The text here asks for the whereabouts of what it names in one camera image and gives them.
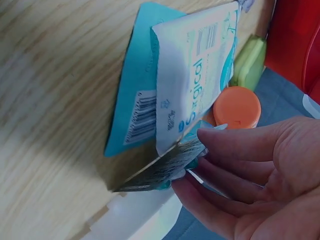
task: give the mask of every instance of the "wooden table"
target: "wooden table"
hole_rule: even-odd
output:
[[[142,2],[0,0],[0,239],[71,238],[114,196],[105,183],[145,164],[147,147],[103,157]],[[155,2],[191,13],[230,0]],[[238,50],[266,33],[273,3],[242,14]]]

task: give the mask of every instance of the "orange cap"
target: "orange cap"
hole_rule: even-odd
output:
[[[213,105],[217,125],[228,124],[228,129],[251,129],[257,126],[261,105],[255,93],[245,87],[227,87]]]

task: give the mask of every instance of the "blue packet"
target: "blue packet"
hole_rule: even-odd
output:
[[[181,140],[181,143],[186,143],[186,142],[191,141],[191,140],[193,140],[195,138],[198,138],[197,137],[198,129],[211,129],[211,128],[214,128],[216,130],[224,130],[224,129],[227,128],[227,126],[228,126],[227,124],[223,124],[223,125],[219,125],[219,126],[214,127],[210,123],[208,123],[208,122],[206,122],[204,120],[200,120],[193,126],[193,128],[190,130],[190,132],[188,132],[183,137],[183,139]],[[184,169],[182,169],[181,172],[177,176],[175,176],[174,180],[179,179],[179,178],[183,178],[185,173],[186,173],[186,170],[195,169],[197,166],[198,166],[198,158],[196,157],[194,160],[192,160],[192,162],[190,162],[187,166],[185,166]],[[166,181],[164,184],[159,186],[157,188],[157,190],[161,191],[161,190],[169,189],[171,187],[171,181],[173,181],[173,179]]]
[[[111,133],[104,151],[111,157],[138,147],[156,135],[157,63],[151,27],[186,13],[154,2],[143,3],[126,52]]]

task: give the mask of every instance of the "packet label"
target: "packet label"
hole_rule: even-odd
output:
[[[160,156],[212,106],[231,79],[238,9],[232,2],[152,27],[159,44],[154,54]]]

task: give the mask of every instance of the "white container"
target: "white container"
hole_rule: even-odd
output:
[[[98,220],[88,221],[82,240],[162,240],[177,222],[182,204],[172,188],[117,195]]]

